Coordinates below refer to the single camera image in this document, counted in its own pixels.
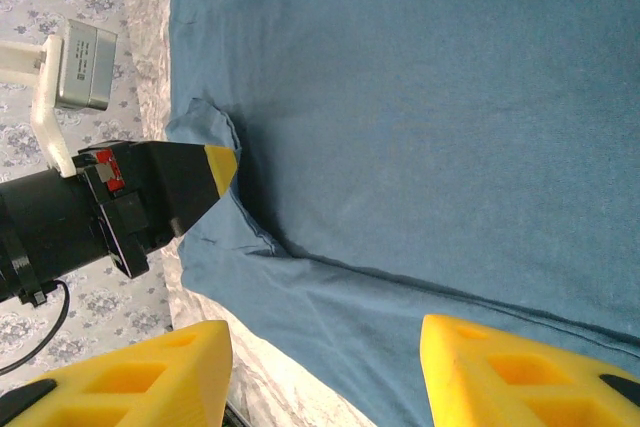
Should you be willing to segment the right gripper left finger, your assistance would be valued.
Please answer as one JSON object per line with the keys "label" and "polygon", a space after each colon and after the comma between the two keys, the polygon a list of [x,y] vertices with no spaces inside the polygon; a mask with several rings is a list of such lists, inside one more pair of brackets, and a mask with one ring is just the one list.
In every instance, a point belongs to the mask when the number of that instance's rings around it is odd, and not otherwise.
{"label": "right gripper left finger", "polygon": [[4,426],[219,426],[229,327],[203,321],[53,370],[1,397]]}

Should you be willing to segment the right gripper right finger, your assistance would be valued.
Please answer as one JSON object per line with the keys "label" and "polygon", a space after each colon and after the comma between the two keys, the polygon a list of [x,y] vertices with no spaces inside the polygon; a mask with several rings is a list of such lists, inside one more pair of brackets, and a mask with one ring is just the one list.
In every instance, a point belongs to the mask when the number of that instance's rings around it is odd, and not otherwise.
{"label": "right gripper right finger", "polygon": [[639,380],[602,361],[445,315],[420,360],[437,426],[636,426]]}

